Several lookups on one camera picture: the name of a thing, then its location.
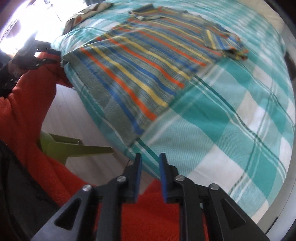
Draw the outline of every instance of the teal plaid bedsheet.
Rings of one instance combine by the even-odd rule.
[[[53,47],[64,55],[125,21],[129,10],[153,3],[216,22],[249,50],[246,61],[225,58],[200,71],[128,147],[71,65],[64,69],[100,131],[127,157],[142,153],[146,171],[159,177],[158,155],[165,152],[180,174],[201,185],[217,183],[258,222],[285,180],[294,139],[295,102],[279,33],[234,0],[111,2],[112,8],[59,37]]]

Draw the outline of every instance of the black clamp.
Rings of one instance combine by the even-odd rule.
[[[202,215],[210,241],[269,241],[253,220],[217,184],[194,184],[159,156],[165,203],[180,204],[180,240],[205,241]]]
[[[34,33],[29,37],[24,46],[17,52],[12,59],[12,62],[21,69],[38,69],[44,64],[57,63],[54,59],[49,58],[36,58],[36,52],[47,52],[49,54],[61,56],[61,52],[58,50],[51,49],[50,43],[35,40],[37,33]]]
[[[180,205],[180,241],[269,241],[217,184],[196,185],[168,164],[165,153],[159,160],[164,201]],[[141,164],[141,155],[136,154],[122,176],[95,188],[85,185],[31,241],[120,241],[121,205],[137,201]],[[99,203],[102,208],[94,232]]]
[[[31,241],[118,241],[121,240],[121,205],[135,203],[141,179],[142,158],[123,175],[98,187],[85,185],[36,233]],[[94,235],[98,205],[102,203]]]

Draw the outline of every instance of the striped shirt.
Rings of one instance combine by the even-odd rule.
[[[102,109],[108,108],[107,115],[124,114],[112,125],[130,145],[200,69],[227,56],[244,60],[246,53],[239,37],[220,25],[149,4],[66,54],[64,62]]]

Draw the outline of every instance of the green plastic object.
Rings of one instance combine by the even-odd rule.
[[[68,157],[93,156],[98,154],[112,154],[112,147],[85,146],[80,139],[40,133],[39,147],[44,154],[66,164]]]

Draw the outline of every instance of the blue stripe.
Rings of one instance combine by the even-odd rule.
[[[217,41],[218,41],[220,47],[221,47],[221,46],[224,46],[223,43],[222,43],[222,41],[221,41],[221,39],[220,39],[219,37],[217,37],[216,39],[217,39]]]
[[[84,64],[84,66],[97,78],[97,80],[104,86],[106,90],[108,90],[113,97],[113,99],[116,100],[116,102],[120,105],[121,109],[125,113],[125,115],[128,117],[128,119],[131,121],[132,127],[135,130],[135,133],[138,135],[142,135],[144,133],[144,130],[141,129],[141,127],[138,125],[137,120],[133,116],[133,114],[130,112],[130,110],[126,107],[126,105],[123,103],[123,101],[120,99],[120,97],[117,95],[116,91],[114,91],[107,83],[103,81],[103,79],[96,73],[95,70],[91,67],[93,65],[93,62],[87,63],[84,56],[82,56],[82,53],[80,51],[75,52],[75,55],[80,59],[80,61]]]
[[[177,15],[170,15],[170,14],[164,14],[164,13],[161,13],[161,15],[163,16],[169,16],[169,17],[173,17],[174,19],[178,19],[184,23],[189,23],[189,24],[192,24],[194,23],[196,26],[200,27],[200,28],[204,28],[205,26],[201,25],[201,24],[198,24],[196,23],[194,20],[189,20],[189,21],[186,21],[184,18],[179,18]]]
[[[139,23],[139,24],[136,24],[135,27],[138,27],[137,25],[139,25],[139,26],[147,26],[147,25],[145,25],[145,24],[140,24],[140,23]],[[220,56],[218,57],[216,54],[214,54],[214,53],[212,53],[212,52],[210,52],[210,51],[204,49],[203,47],[200,47],[200,46],[197,45],[197,44],[191,43],[190,40],[186,39],[185,37],[182,37],[182,35],[178,36],[178,35],[176,35],[176,34],[172,34],[168,29],[166,30],[166,29],[164,29],[164,28],[162,28],[162,27],[155,27],[155,26],[149,26],[149,28],[150,28],[150,29],[154,29],[154,30],[156,30],[156,31],[158,31],[158,32],[160,32],[160,33],[166,33],[166,34],[172,36],[173,38],[178,39],[178,40],[180,40],[180,41],[186,43],[187,45],[192,46],[192,47],[195,48],[195,49],[198,49],[199,52],[202,52],[202,53],[205,54],[205,57],[212,58],[212,59],[214,59],[215,61],[217,61],[218,59],[221,58]]]
[[[142,68],[141,66],[137,65],[136,63],[134,63],[133,61],[129,60],[128,58],[124,57],[123,55],[121,55],[118,51],[114,50],[112,47],[114,46],[113,43],[111,43],[110,41],[100,41],[100,46],[104,46],[106,48],[108,48],[108,50],[110,52],[112,52],[113,54],[117,55],[118,57],[122,58],[123,60],[125,60],[126,62],[128,62],[129,64],[131,64],[132,66],[134,66],[137,70],[141,71],[143,74],[146,74],[147,76],[149,76],[150,78],[152,78],[153,80],[156,81],[156,83],[159,85],[159,87],[161,87],[164,91],[166,91],[167,93],[171,94],[171,95],[175,95],[176,92],[174,92],[173,90],[171,90],[170,88],[168,88],[167,86],[165,86],[153,73],[145,70],[144,68]],[[146,81],[146,80],[141,80],[142,82],[149,84],[151,86],[151,83]]]
[[[121,34],[122,34],[122,32],[118,32],[117,34],[116,34],[116,32],[118,32],[118,31],[117,31],[117,30],[114,31],[115,35],[121,35]],[[190,65],[189,62],[182,61],[182,60],[180,59],[180,56],[179,56],[179,58],[178,58],[178,57],[176,57],[176,56],[171,55],[170,53],[166,52],[166,51],[165,51],[164,49],[162,49],[161,47],[156,46],[155,44],[153,44],[152,42],[150,42],[148,38],[145,38],[145,37],[142,38],[142,37],[140,37],[139,34],[134,34],[134,33],[132,33],[132,32],[129,32],[129,35],[130,35],[131,37],[135,38],[135,39],[139,39],[140,41],[142,41],[142,42],[144,42],[144,43],[146,43],[146,44],[149,44],[151,47],[153,47],[153,48],[155,48],[156,50],[158,50],[159,52],[165,54],[165,55],[168,57],[168,59],[170,59],[172,62],[182,64],[182,65],[184,66],[184,68],[187,68],[187,69],[188,69],[189,71],[191,71],[191,72],[195,72],[195,71],[196,71],[196,70],[195,70],[196,68],[195,68],[194,66]]]
[[[189,33],[189,34],[191,34],[191,35],[194,35],[194,36],[199,37],[200,39],[202,39],[202,36],[201,36],[200,33],[195,32],[195,31],[190,30],[190,29],[187,29],[186,27],[183,27],[183,26],[177,25],[177,24],[175,24],[175,23],[171,23],[171,22],[165,21],[165,20],[162,20],[162,21],[161,21],[161,20],[159,20],[159,19],[156,19],[155,22],[151,22],[151,23],[149,23],[149,22],[137,23],[137,22],[131,22],[131,21],[129,21],[129,22],[127,22],[127,23],[130,24],[130,25],[133,25],[133,26],[135,26],[135,27],[137,27],[138,25],[140,25],[140,26],[144,25],[144,26],[149,27],[149,28],[154,28],[154,26],[152,26],[151,24],[157,24],[157,22],[159,22],[159,23],[161,23],[161,24],[164,24],[164,25],[167,25],[168,27],[169,27],[169,26],[171,26],[171,27],[178,27],[178,28],[181,29],[182,31],[187,32],[187,33]]]
[[[197,37],[200,37],[201,39],[202,39],[202,36],[201,36],[200,30],[195,31],[195,30],[189,29],[188,27],[182,26],[181,24],[188,23],[188,24],[190,24],[192,26],[195,26],[195,27],[200,27],[200,28],[203,28],[203,29],[205,28],[205,26],[196,24],[195,22],[193,23],[191,21],[184,21],[184,19],[182,19],[182,18],[180,19],[180,21],[182,21],[183,23],[178,23],[178,22],[177,23],[172,23],[172,22],[169,22],[169,21],[165,20],[165,18],[164,19],[157,19],[155,21],[163,23],[163,24],[170,24],[169,26],[178,27],[179,29],[181,29],[181,30],[183,30],[183,31],[185,31],[185,32],[187,32],[189,34],[196,35]]]

